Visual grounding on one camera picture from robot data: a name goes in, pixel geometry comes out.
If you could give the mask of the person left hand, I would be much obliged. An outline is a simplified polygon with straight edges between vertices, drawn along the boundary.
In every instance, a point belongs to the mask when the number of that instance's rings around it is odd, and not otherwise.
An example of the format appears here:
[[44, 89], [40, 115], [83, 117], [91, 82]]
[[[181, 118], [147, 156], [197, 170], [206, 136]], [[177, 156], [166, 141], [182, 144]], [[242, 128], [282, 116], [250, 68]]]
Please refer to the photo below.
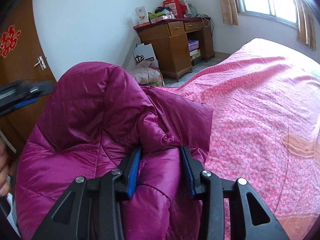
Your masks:
[[0, 196], [5, 197], [10, 191], [10, 182], [7, 177], [9, 175], [8, 154], [6, 143], [0, 140]]

